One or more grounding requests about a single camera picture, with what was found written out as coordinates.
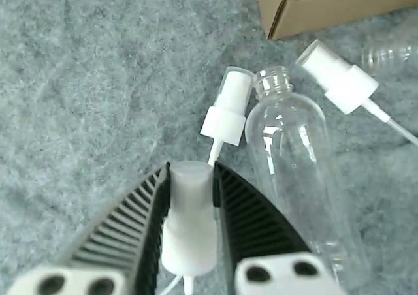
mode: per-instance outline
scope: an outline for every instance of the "white spray nozzle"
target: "white spray nozzle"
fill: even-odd
[[[206,114],[201,134],[214,139],[209,164],[214,165],[223,143],[238,146],[246,122],[245,111],[254,73],[238,67],[227,67],[219,94]]]
[[[325,96],[344,114],[367,103],[379,86],[379,82],[358,66],[344,61],[319,40],[306,49],[297,63],[316,79]]]
[[[175,275],[206,274],[217,261],[213,168],[199,161],[172,163],[170,178],[170,209],[163,224],[161,261]]]

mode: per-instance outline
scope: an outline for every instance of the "white plastic tube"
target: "white plastic tube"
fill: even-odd
[[[176,287],[176,285],[182,280],[182,276],[181,275],[177,275],[171,282],[169,285],[167,285],[166,288],[164,288],[164,290],[159,293],[159,295],[168,295],[168,293],[170,293],[174,287]]]
[[[412,144],[418,146],[418,138],[403,128],[401,125],[399,125],[397,122],[393,121],[393,119],[390,119],[387,124],[390,125],[396,132],[401,134],[404,138],[409,140]]]

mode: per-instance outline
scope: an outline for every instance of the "spray nozzle head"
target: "spray nozzle head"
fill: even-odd
[[[201,134],[218,142],[238,146],[254,73],[238,67],[227,67],[217,99],[209,108]]]
[[[321,41],[313,42],[297,60],[324,89],[325,96],[344,114],[364,104],[379,83],[356,65],[350,65]]]

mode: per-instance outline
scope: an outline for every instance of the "white plastic cap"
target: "white plastic cap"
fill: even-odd
[[[195,277],[216,265],[213,168],[199,161],[170,166],[170,209],[163,225],[161,261],[175,275]]]
[[[358,66],[345,62],[319,40],[306,49],[297,63],[317,80],[325,96],[344,114],[364,104],[379,86],[379,82]]]
[[[219,95],[204,120],[202,135],[239,145],[253,77],[254,73],[243,68],[227,67]]]

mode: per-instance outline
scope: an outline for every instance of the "bottle neck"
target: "bottle neck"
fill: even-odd
[[[293,90],[285,67],[271,67],[255,76],[257,99],[263,101],[273,97],[285,97]]]

